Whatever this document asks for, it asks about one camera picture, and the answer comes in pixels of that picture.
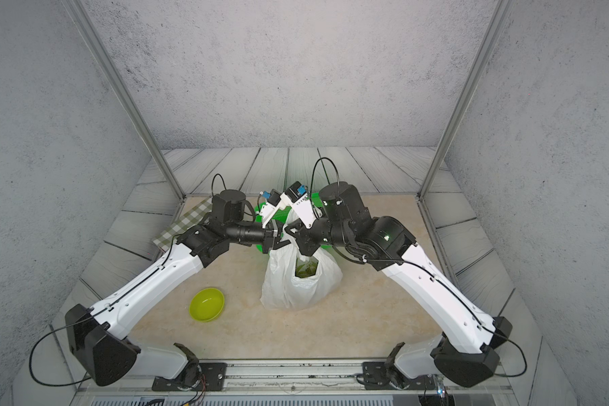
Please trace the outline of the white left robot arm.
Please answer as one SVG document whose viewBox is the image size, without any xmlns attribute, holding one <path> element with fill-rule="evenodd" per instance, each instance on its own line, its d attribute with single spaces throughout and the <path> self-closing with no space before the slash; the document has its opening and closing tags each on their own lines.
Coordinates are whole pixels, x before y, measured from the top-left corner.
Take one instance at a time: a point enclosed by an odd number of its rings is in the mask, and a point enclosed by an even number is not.
<svg viewBox="0 0 609 406">
<path fill-rule="evenodd" d="M 99 387 L 127 375 L 154 375 L 181 390 L 201 382 L 198 358 L 177 343 L 170 350 L 130 341 L 133 327 L 179 284 L 211 265 L 231 244 L 260 245 L 264 252 L 284 247 L 284 225 L 277 211 L 292 205 L 286 194 L 265 192 L 260 222 L 245 220 L 249 202 L 243 192 L 225 189 L 211 198 L 211 211 L 195 226 L 175 236 L 169 249 L 145 271 L 106 299 L 65 315 L 69 350 Z"/>
</svg>

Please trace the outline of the white lemon print plastic bag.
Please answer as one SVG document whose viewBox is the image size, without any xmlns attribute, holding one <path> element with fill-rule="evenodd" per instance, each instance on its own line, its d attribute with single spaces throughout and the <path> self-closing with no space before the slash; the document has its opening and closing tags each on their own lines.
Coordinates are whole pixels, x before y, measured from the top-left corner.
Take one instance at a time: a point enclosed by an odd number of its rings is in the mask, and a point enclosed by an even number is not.
<svg viewBox="0 0 609 406">
<path fill-rule="evenodd" d="M 269 253 L 262 284 L 261 303 L 270 311 L 301 311 L 311 308 L 337 289 L 343 273 L 327 250 L 301 255 L 295 238 L 285 233 L 289 244 Z"/>
</svg>

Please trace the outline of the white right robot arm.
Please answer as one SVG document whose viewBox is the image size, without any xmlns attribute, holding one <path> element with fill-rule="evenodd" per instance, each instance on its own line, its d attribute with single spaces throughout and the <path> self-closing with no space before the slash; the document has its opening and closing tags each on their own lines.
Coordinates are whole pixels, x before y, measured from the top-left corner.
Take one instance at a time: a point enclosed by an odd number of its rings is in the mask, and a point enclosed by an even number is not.
<svg viewBox="0 0 609 406">
<path fill-rule="evenodd" d="M 370 265 L 396 282 L 442 330 L 424 343 L 396 346 L 387 365 L 392 385 L 440 375 L 460 387 L 473 387 L 497 376 L 497 349 L 510 342 L 512 323 L 504 316 L 490 316 L 467 299 L 432 263 L 411 231 L 391 216 L 372 216 L 352 184 L 329 184 L 320 199 L 322 207 L 317 208 L 299 182 L 281 195 L 282 205 L 296 216 L 284 230 L 299 252 L 311 256 L 323 245 L 343 247 L 352 261 Z"/>
</svg>

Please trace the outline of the green unripe pineapple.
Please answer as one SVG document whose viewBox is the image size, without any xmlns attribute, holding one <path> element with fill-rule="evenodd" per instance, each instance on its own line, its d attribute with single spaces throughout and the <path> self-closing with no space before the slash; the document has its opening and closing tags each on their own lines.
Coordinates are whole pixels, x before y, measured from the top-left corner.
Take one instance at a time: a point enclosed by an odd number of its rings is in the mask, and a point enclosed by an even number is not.
<svg viewBox="0 0 609 406">
<path fill-rule="evenodd" d="M 316 258 L 296 259 L 294 275 L 298 278 L 305 279 L 314 277 L 317 273 L 318 260 Z"/>
</svg>

